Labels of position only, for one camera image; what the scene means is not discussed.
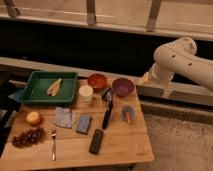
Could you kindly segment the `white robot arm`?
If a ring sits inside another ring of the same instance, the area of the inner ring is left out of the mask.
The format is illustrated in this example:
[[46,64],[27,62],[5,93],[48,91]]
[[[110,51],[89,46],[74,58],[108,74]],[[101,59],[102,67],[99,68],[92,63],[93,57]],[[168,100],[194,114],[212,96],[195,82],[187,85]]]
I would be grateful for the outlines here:
[[174,74],[179,74],[213,92],[213,60],[196,53],[197,45],[189,37],[159,46],[153,54],[154,64],[139,83],[157,83],[168,89]]

